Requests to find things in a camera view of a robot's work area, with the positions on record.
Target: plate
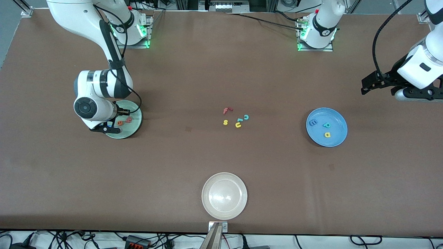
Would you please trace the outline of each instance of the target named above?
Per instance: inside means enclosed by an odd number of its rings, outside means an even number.
[[[206,212],[219,220],[238,216],[246,206],[248,192],[236,175],[222,172],[211,176],[203,186],[202,202]]]
[[[345,118],[336,110],[326,107],[315,109],[309,114],[306,130],[314,142],[324,147],[340,145],[348,135]]]
[[[129,110],[131,110],[131,112],[138,108],[138,105],[136,103],[129,101],[129,100],[119,100],[116,103],[120,108],[129,109]],[[130,135],[136,133],[138,128],[140,128],[141,121],[142,121],[141,109],[138,109],[136,112],[131,113],[130,117],[132,118],[130,123],[125,123],[128,116],[120,115],[120,116],[116,117],[115,127],[119,127],[121,129],[121,132],[118,134],[106,133],[106,135],[111,138],[115,138],[115,139],[123,139],[123,138],[127,138]],[[120,120],[123,121],[122,126],[117,125],[117,122]]]

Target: green led light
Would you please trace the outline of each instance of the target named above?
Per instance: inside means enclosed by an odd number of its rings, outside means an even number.
[[[114,29],[114,27],[112,27],[111,25],[110,25],[110,27],[111,27],[111,30],[112,30],[112,34],[113,34],[115,37],[117,37],[117,35],[115,34],[115,29]]]
[[[140,36],[145,36],[144,33],[146,33],[146,31],[144,30],[143,26],[137,24],[137,30],[139,31]]]

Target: power cable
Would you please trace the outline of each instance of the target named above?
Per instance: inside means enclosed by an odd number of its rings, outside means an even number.
[[[302,246],[300,245],[300,242],[299,242],[299,238],[297,238],[297,235],[294,235],[294,236],[295,236],[295,241],[297,242],[297,245],[299,246],[300,249],[302,249]]]
[[[96,9],[103,10],[103,11],[105,11],[105,12],[107,12],[107,13],[113,15],[113,16],[116,17],[116,18],[122,23],[122,25],[124,26],[123,21],[122,21],[122,20],[121,20],[116,14],[114,14],[114,13],[108,11],[108,10],[105,10],[105,9],[103,9],[103,8],[101,8],[101,7],[97,6],[97,5],[95,5],[95,4],[93,4],[93,6],[94,6]],[[125,33],[125,41],[124,41],[123,53],[120,54],[122,59],[124,58],[124,53],[125,53],[125,51],[126,51],[126,47],[127,47],[127,45],[128,45],[128,31],[126,30],[125,27],[123,27],[123,28],[124,28],[124,33]],[[134,112],[138,111],[138,110],[140,109],[140,106],[141,106],[141,103],[142,103],[142,99],[141,99],[140,95],[139,95],[136,91],[134,91],[134,89],[132,89],[131,87],[129,87],[129,86],[126,84],[126,82],[123,82],[123,80],[121,80],[119,77],[117,77],[117,75],[115,75],[115,73],[114,73],[112,70],[110,70],[110,72],[111,72],[111,74],[112,74],[112,75],[113,75],[118,81],[120,81],[120,83],[121,83],[124,87],[126,87],[128,90],[132,91],[132,92],[133,92],[133,93],[139,98],[140,104],[137,105],[137,109],[136,109],[135,111],[131,111],[130,113],[134,113]]]
[[[352,239],[353,237],[357,237],[362,243],[357,243],[357,242],[355,242],[355,241]],[[359,235],[351,235],[351,236],[349,236],[349,238],[350,238],[352,244],[354,244],[354,245],[358,245],[358,246],[362,246],[362,245],[363,245],[363,246],[365,247],[365,249],[368,249],[368,246],[369,246],[369,245],[378,245],[378,244],[380,244],[380,243],[383,241],[383,237],[382,237],[382,236],[370,236],[370,237],[379,238],[380,240],[377,241],[377,242],[375,242],[375,243],[366,243],[366,241],[363,240],[363,238],[360,237]]]
[[[231,249],[231,247],[229,246],[228,240],[226,239],[226,236],[224,234],[222,234],[223,238],[226,241],[226,245],[228,246],[228,249]]]
[[[290,21],[293,21],[293,22],[297,21],[297,19],[291,18],[291,17],[287,16],[285,13],[283,13],[281,11],[276,10],[276,11],[274,11],[274,13],[279,13],[279,14],[281,14],[282,16],[284,16],[286,19],[288,19]]]
[[[2,238],[2,237],[9,237],[9,239],[11,240],[10,242],[9,242],[9,249],[11,249],[11,246],[12,246],[12,236],[11,235],[9,235],[9,234],[3,234],[3,235],[0,235],[0,238]]]
[[[374,41],[372,43],[372,59],[374,60],[374,65],[375,65],[375,70],[378,74],[378,76],[383,80],[383,82],[387,82],[387,83],[393,83],[388,81],[387,79],[385,79],[380,71],[380,67],[378,66],[377,63],[377,58],[375,56],[375,47],[377,44],[377,39],[378,36],[380,35],[380,32],[383,30],[383,28],[388,24],[388,22],[401,10],[403,9],[406,5],[408,5],[410,2],[412,2],[412,0],[407,0],[406,2],[404,2],[400,7],[398,7],[398,9],[396,9],[387,19],[386,21],[384,21],[384,23],[380,26],[380,28],[378,28],[377,32],[375,33],[374,36]]]
[[[118,235],[118,233],[114,233],[115,235],[117,235],[117,237],[119,237],[120,239],[124,239],[123,236]]]
[[[292,29],[296,29],[296,30],[303,30],[301,27],[294,27],[294,26],[284,25],[284,24],[281,24],[281,23],[275,23],[275,22],[271,22],[271,21],[268,21],[268,20],[256,18],[256,17],[253,17],[253,16],[246,16],[246,15],[243,15],[243,14],[232,14],[232,15],[244,16],[244,17],[248,17],[248,18],[251,18],[251,19],[255,19],[255,20],[258,20],[258,21],[265,22],[265,23],[274,24],[274,25],[277,25],[277,26],[288,27],[288,28],[292,28]]]

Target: metal bracket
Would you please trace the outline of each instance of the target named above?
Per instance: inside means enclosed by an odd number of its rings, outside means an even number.
[[[223,226],[223,233],[227,233],[228,232],[228,222],[209,222],[208,225],[208,231],[211,230],[212,226],[214,225],[214,223],[221,223],[221,225]]]
[[[346,13],[347,14],[354,13],[355,9],[360,5],[360,3],[361,0],[354,0],[354,1],[345,0]]]
[[[29,18],[34,12],[34,7],[30,6],[25,0],[12,0],[14,3],[22,9],[20,14],[22,18]]]
[[[222,235],[225,231],[228,231],[227,222],[209,222],[209,232],[200,249],[220,249]]]
[[[34,7],[30,6],[29,13],[22,11],[20,15],[22,16],[22,18],[30,18],[32,16],[32,13],[34,13]]]
[[[296,27],[301,27],[303,30],[296,30],[296,37],[297,37],[297,50],[298,51],[323,51],[323,52],[332,52],[334,50],[332,46],[332,41],[329,42],[329,44],[324,48],[313,48],[306,44],[302,39],[300,39],[301,36],[304,36],[309,29],[309,20],[307,16],[304,16],[301,18],[301,21],[295,22]]]
[[[146,16],[144,13],[142,13],[142,16],[145,16],[146,18],[142,18],[143,21],[140,24],[140,32],[142,34],[145,32],[146,36],[134,45],[127,45],[126,48],[128,49],[144,49],[149,48],[151,45],[152,25],[154,24],[154,18],[152,16]],[[117,46],[119,48],[124,48],[124,44],[120,43],[119,41],[117,41]]]
[[[429,15],[427,14],[426,10],[419,12],[417,14],[417,19],[420,24],[430,23]]]

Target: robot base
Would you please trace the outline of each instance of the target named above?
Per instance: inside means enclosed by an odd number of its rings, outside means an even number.
[[[329,44],[324,48],[313,48],[306,44],[305,41],[303,41],[300,37],[304,36],[309,29],[309,19],[308,16],[304,16],[301,18],[301,22],[295,22],[296,27],[301,27],[303,30],[297,30],[296,36],[297,36],[297,50],[298,51],[322,51],[322,52],[332,52],[332,41],[329,42]]]
[[[134,45],[127,45],[126,47],[128,49],[131,49],[131,48],[132,49],[134,49],[134,48],[145,49],[145,48],[149,48],[151,45],[152,25],[154,24],[154,18],[153,18],[153,16],[146,16],[146,14],[144,14],[144,13],[142,13],[141,15],[142,15],[141,19],[145,20],[145,21],[142,22],[141,25],[135,26],[134,28],[139,29],[140,35],[143,36],[146,34],[146,36],[143,37],[139,42],[137,42]],[[121,49],[124,48],[124,44],[121,44],[121,42],[119,42],[118,40],[117,40],[117,46]]]
[[[120,108],[129,109],[131,111],[137,109],[138,107],[136,103],[129,100],[117,101],[117,105]],[[123,139],[136,133],[136,131],[140,128],[141,122],[143,120],[141,109],[138,109],[136,112],[131,113],[130,117],[132,118],[132,120],[130,123],[127,123],[126,120],[128,119],[128,116],[118,116],[115,119],[115,127],[120,128],[121,132],[118,134],[106,133],[106,135],[115,139]],[[118,125],[118,121],[122,121],[123,125]]]

